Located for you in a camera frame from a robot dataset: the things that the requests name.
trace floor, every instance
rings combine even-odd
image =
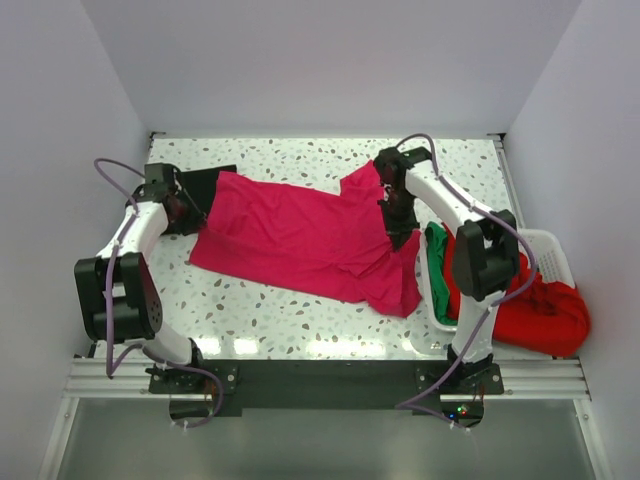
[[[340,178],[395,142],[156,138],[149,162],[169,162],[185,171],[236,164],[239,173],[254,180],[337,194]],[[439,164],[453,180],[496,210],[511,208],[493,141],[437,140],[436,146]],[[422,225],[437,221],[420,202],[416,215]],[[206,358],[429,359],[444,357],[451,342],[452,334],[435,329],[425,308],[407,319],[387,317],[365,303],[342,303],[198,269],[188,261],[195,240],[195,235],[163,237],[149,263],[164,320],[194,338]],[[507,345],[494,348],[496,359],[549,358]],[[101,343],[96,356],[104,355]]]

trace green cloth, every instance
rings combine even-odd
[[[457,320],[447,316],[451,294],[442,274],[444,255],[447,249],[447,232],[437,223],[429,222],[425,235],[427,237],[427,264],[429,265],[433,312],[442,325],[457,325]]]

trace red cloth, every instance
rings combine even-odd
[[[340,181],[340,195],[221,172],[190,261],[215,272],[408,316],[420,302],[418,232],[393,252],[373,163]]]
[[[458,318],[460,290],[451,272],[455,238],[448,230],[447,235],[443,267],[444,279],[451,293],[447,314],[450,318]],[[513,279],[507,293],[523,285],[529,274],[527,257],[521,253],[520,273]],[[531,288],[500,305],[493,338],[548,355],[569,357],[585,341],[590,328],[589,312],[578,291],[562,282],[544,283],[538,273]]]

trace glass panel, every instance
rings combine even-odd
[[[247,410],[184,434],[165,400],[83,400],[62,479],[593,479],[571,401],[486,402],[465,435],[408,412]]]

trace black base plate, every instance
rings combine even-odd
[[[390,410],[424,391],[448,366],[447,361],[403,360],[205,360],[203,363],[206,370],[220,378],[225,389],[220,416],[240,416],[245,408]],[[175,374],[164,379],[152,376],[149,393],[204,392],[202,376]],[[493,364],[486,372],[460,385],[443,385],[438,393],[473,395],[480,390],[484,395],[504,393],[498,365]],[[420,404],[443,411],[437,394]]]

